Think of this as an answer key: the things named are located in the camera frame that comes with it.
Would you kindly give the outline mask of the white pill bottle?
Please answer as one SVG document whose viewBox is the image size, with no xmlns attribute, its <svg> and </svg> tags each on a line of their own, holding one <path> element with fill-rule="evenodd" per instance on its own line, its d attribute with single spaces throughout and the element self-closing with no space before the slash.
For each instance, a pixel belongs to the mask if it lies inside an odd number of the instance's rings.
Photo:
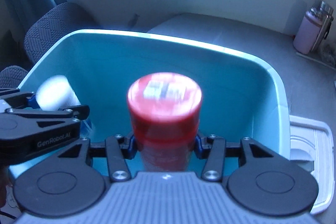
<svg viewBox="0 0 336 224">
<path fill-rule="evenodd" d="M 36 92 L 36 101 L 42 110 L 56 111 L 80 105 L 67 77 L 56 75 L 47 79 Z"/>
</svg>

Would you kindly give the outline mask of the red canister with barcode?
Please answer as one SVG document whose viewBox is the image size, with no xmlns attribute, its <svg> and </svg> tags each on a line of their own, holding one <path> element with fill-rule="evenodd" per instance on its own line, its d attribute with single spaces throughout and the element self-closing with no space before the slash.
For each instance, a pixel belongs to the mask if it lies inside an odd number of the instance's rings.
<svg viewBox="0 0 336 224">
<path fill-rule="evenodd" d="M 145 75 L 129 88 L 131 126 L 148 171 L 183 171 L 194 149 L 203 94 L 190 77 L 171 72 Z"/>
</svg>

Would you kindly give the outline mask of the steel thermos flask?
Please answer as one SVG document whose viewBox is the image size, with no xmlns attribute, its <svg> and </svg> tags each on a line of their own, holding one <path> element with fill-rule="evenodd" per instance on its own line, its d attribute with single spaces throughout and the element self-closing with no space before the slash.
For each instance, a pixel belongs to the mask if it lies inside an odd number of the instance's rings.
<svg viewBox="0 0 336 224">
<path fill-rule="evenodd" d="M 310 50 L 311 52 L 317 51 L 321 43 L 327 39 L 330 32 L 331 24 L 334 20 L 334 9 L 327 2 L 320 0 L 317 3 L 317 9 L 322 14 L 322 26 L 317 35 L 315 43 Z"/>
</svg>

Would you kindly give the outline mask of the grey patterned chair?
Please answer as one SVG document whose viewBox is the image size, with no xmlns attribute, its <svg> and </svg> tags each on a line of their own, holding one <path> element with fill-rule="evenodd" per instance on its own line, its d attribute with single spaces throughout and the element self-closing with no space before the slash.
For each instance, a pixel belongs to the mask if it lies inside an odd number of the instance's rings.
<svg viewBox="0 0 336 224">
<path fill-rule="evenodd" d="M 10 65 L 1 71 L 1 88 L 16 88 L 42 58 L 62 37 L 83 29 L 100 29 L 101 25 L 83 7 L 64 2 L 57 5 L 34 23 L 26 32 L 23 49 L 29 60 L 27 69 Z"/>
</svg>

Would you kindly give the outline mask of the pink water bottle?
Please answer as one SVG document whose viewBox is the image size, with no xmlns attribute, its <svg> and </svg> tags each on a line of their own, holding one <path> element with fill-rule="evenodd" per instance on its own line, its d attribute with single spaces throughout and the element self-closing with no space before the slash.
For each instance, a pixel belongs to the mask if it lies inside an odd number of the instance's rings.
<svg viewBox="0 0 336 224">
<path fill-rule="evenodd" d="M 294 38 L 294 48 L 302 54 L 308 54 L 312 49 L 322 27 L 322 14 L 315 7 L 308 10 Z"/>
</svg>

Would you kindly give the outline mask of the white bin lid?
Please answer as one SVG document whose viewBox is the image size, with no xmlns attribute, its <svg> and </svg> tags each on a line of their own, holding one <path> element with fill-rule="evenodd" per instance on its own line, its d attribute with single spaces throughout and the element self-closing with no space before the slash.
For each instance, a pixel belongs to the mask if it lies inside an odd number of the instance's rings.
<svg viewBox="0 0 336 224">
<path fill-rule="evenodd" d="M 293 115 L 289 119 L 290 160 L 318 182 L 318 196 L 311 214 L 320 214 L 330 206 L 335 191 L 333 133 L 322 121 Z"/>
</svg>

